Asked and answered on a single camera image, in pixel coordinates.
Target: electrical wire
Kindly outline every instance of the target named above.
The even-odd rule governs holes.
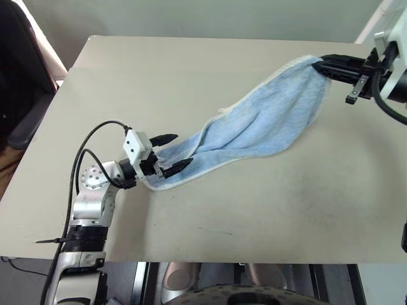
[[[382,111],[384,111],[386,114],[388,114],[390,117],[393,119],[399,121],[400,123],[407,125],[407,118],[403,116],[402,114],[398,113],[397,111],[393,110],[392,108],[389,107],[389,105],[386,104],[386,102],[382,99],[382,96],[380,95],[380,78],[382,77],[382,70],[377,69],[373,75],[373,79],[371,82],[371,93],[373,98],[376,100],[376,104],[381,108]]]
[[[2,257],[1,257],[1,260],[2,260],[3,262],[8,262],[8,264],[9,264],[12,268],[14,268],[14,269],[16,269],[16,270],[19,270],[19,271],[22,271],[22,272],[26,272],[26,273],[32,273],[32,274],[34,274],[34,275],[46,276],[45,273],[41,273],[41,272],[37,272],[37,271],[32,271],[32,270],[26,270],[26,269],[22,269],[22,268],[20,268],[20,267],[17,267],[16,265],[14,265],[14,263],[11,261],[11,259],[10,259],[9,257],[7,257],[7,259],[4,259],[4,256],[2,256]]]
[[[74,176],[75,176],[76,170],[79,170],[77,168],[78,167],[79,157],[80,157],[80,155],[82,153],[82,150],[84,149],[86,143],[89,141],[90,137],[99,128],[101,128],[101,127],[103,127],[105,125],[108,125],[108,124],[117,124],[117,125],[122,126],[124,128],[124,130],[125,130],[125,133],[127,133],[127,131],[129,129],[131,129],[129,126],[123,124],[120,121],[105,121],[105,122],[97,125],[94,129],[92,129],[90,131],[90,133],[83,140],[81,146],[78,149],[78,152],[75,155],[74,163],[72,164],[71,174],[70,174],[70,177],[69,177],[69,194],[68,194],[67,214],[66,214],[66,218],[65,218],[64,230],[62,232],[62,238],[66,237],[67,232],[68,232],[68,228],[69,228],[69,221],[70,221],[70,218],[71,218],[71,209],[72,209],[72,192],[73,192],[73,185],[74,185]],[[78,194],[78,193],[79,193],[79,184],[76,185],[76,194]],[[62,250],[62,243],[59,243],[58,247],[57,247],[57,249],[55,251],[55,254],[53,256],[50,269],[49,269],[48,274],[46,276],[46,280],[45,280],[45,283],[44,283],[44,286],[43,286],[43,291],[41,293],[40,305],[45,305],[46,294],[48,293],[48,289],[50,287],[50,284],[51,284],[51,281],[52,281],[52,278],[53,278],[53,274],[55,272],[55,268],[57,267],[58,257],[59,257],[59,254],[60,254],[61,250]]]
[[[84,148],[81,152],[81,155],[79,156],[79,161],[78,161],[78,170],[76,171],[77,173],[77,178],[79,177],[79,169],[81,167],[81,163],[83,160],[83,157],[85,155],[85,153],[88,153],[92,156],[92,158],[95,160],[97,166],[99,166],[100,170],[102,171],[103,175],[106,177],[107,181],[110,182],[110,184],[112,184],[113,186],[119,188],[119,189],[123,189],[123,186],[121,184],[118,184],[117,182],[115,182],[110,176],[109,174],[106,172],[106,169],[103,167],[102,162],[100,162],[100,160],[98,159],[98,157],[96,157],[95,153],[93,151],[91,151],[90,149]]]

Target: beige tabletop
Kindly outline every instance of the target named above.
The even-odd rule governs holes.
[[[34,242],[60,236],[73,158],[97,123],[119,119],[182,140],[289,60],[368,52],[344,43],[91,37],[0,202],[0,254],[53,255],[55,245]],[[319,118],[287,151],[169,191],[120,191],[107,258],[406,262],[405,127],[373,101],[347,105],[351,89],[333,82]],[[122,142],[109,126],[90,147],[103,161],[120,160]]]

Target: floor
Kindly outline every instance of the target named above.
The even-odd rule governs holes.
[[[17,267],[46,273],[50,261],[43,259],[15,259]],[[146,304],[160,305],[160,288],[164,272],[167,268],[166,262],[156,264],[156,275],[149,281],[149,298]],[[297,291],[303,295],[314,296],[311,281],[310,268],[306,264],[278,265],[287,282],[287,288]],[[352,287],[346,265],[319,265],[324,273],[326,282],[326,293],[332,305],[355,305]],[[236,282],[238,269],[244,270],[238,264],[210,264],[201,266],[198,288],[205,288],[217,284],[229,284]],[[113,297],[122,305],[129,305],[134,287],[134,277],[137,263],[107,262],[103,270],[107,273],[108,293],[107,298]],[[44,276],[24,273],[13,269],[7,262],[0,262],[0,304],[12,305],[38,305]],[[239,282],[250,284],[244,272],[240,273]]]
[[[46,273],[50,261],[45,259],[16,259],[14,265]],[[108,299],[115,297],[123,305],[130,304],[135,262],[107,262],[103,267],[107,273]],[[38,305],[45,277],[13,269],[8,263],[0,262],[0,304]]]

